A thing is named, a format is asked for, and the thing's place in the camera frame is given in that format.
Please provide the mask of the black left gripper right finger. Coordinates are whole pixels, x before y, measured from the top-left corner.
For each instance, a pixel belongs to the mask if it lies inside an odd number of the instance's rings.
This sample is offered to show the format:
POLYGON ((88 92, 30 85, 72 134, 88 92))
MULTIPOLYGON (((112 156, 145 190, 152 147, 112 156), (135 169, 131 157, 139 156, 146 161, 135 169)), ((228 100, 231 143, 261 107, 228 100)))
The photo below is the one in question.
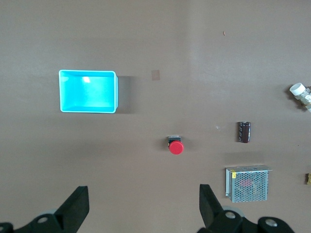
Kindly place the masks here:
POLYGON ((205 227, 198 233, 295 233, 276 217, 264 216, 253 223, 236 211, 224 210, 208 184, 200 185, 199 209, 205 227))

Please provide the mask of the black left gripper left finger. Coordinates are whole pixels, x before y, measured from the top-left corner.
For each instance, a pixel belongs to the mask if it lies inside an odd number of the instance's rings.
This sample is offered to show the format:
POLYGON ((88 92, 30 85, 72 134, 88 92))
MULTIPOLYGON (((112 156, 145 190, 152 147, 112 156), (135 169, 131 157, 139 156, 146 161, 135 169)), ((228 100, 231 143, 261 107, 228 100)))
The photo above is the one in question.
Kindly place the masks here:
POLYGON ((19 229, 0 222, 0 233, 77 233, 88 213, 88 187, 79 186, 53 214, 37 216, 19 229))

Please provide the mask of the red mushroom push button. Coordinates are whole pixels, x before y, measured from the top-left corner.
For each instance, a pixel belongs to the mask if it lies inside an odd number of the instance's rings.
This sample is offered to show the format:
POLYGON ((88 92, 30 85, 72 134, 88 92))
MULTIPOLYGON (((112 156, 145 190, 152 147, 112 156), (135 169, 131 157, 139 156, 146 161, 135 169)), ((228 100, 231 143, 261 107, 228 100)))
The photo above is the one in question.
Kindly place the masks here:
POLYGON ((184 150, 184 144, 181 136, 170 135, 168 136, 168 149, 171 154, 180 155, 184 150))

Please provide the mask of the perforated metal power supply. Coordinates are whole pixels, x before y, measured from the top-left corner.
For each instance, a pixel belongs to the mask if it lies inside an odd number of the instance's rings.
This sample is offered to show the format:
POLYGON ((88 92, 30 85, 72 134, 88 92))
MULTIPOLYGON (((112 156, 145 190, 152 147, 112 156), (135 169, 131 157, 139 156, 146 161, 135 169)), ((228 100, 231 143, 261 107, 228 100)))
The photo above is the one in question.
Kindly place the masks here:
POLYGON ((268 199, 269 172, 265 165, 225 168, 225 196, 233 203, 268 199))

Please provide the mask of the dark cylindrical capacitor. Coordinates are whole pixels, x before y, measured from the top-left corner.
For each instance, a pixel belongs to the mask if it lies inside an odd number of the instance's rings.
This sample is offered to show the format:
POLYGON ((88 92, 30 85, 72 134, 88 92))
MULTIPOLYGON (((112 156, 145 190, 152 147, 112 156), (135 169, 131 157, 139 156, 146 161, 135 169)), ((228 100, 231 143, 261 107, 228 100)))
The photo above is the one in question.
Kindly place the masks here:
POLYGON ((249 143, 250 142, 250 132, 251 132, 251 122, 249 121, 240 121, 238 125, 238 137, 237 141, 240 143, 249 143))

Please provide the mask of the cyan plastic box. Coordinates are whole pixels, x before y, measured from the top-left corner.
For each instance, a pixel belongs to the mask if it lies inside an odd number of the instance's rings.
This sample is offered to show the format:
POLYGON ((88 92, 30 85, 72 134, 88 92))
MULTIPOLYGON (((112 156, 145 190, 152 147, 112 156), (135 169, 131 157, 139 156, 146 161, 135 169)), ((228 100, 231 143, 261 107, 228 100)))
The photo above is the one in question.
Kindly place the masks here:
POLYGON ((60 111, 114 114, 119 106, 119 80, 114 71, 60 70, 60 111))

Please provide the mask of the white-capped brass fitting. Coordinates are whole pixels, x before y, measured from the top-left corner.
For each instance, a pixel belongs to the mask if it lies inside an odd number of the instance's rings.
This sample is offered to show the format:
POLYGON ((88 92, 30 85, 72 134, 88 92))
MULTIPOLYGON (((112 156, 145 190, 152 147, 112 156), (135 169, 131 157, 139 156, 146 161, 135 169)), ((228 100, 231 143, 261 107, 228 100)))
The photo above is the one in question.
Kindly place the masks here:
POLYGON ((311 113, 311 90, 302 83, 292 85, 289 91, 311 113))

